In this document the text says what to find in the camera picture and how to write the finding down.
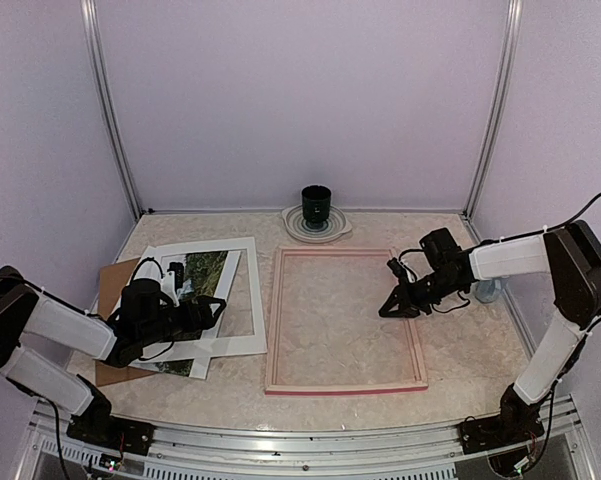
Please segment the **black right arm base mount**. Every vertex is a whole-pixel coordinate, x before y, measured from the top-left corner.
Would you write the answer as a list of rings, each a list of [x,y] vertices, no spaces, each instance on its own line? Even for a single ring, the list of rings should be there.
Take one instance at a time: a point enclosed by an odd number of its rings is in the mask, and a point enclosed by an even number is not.
[[[458,433],[465,455],[507,447],[542,437],[545,429],[540,420],[526,423],[506,423],[499,415],[462,421]]]

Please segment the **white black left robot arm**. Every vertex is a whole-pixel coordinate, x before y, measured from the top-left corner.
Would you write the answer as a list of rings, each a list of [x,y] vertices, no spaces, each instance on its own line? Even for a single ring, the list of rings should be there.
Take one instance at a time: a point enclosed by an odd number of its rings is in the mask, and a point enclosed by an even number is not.
[[[200,295],[181,301],[174,281],[139,278],[121,292],[108,318],[81,310],[26,280],[15,268],[0,269],[0,375],[80,417],[82,430],[101,445],[120,434],[107,401],[87,381],[44,354],[49,344],[77,351],[113,368],[149,361],[176,338],[213,328],[226,307],[223,299]]]

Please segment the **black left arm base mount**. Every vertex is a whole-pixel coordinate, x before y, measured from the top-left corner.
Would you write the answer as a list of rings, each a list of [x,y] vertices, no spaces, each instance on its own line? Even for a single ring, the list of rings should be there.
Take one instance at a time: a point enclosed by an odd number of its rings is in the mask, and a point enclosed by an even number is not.
[[[108,416],[104,420],[72,419],[67,435],[110,450],[147,456],[155,426],[147,422]]]

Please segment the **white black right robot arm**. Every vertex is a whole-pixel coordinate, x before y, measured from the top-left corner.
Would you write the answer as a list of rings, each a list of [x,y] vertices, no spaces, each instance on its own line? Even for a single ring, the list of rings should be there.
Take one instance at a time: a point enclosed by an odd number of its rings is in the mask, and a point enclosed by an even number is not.
[[[547,324],[510,388],[513,400],[526,407],[546,398],[601,320],[601,242],[584,220],[467,249],[443,227],[422,237],[416,250],[425,256],[429,273],[415,278],[400,256],[390,259],[397,284],[379,309],[381,317],[429,315],[447,296],[491,280],[537,279]]]

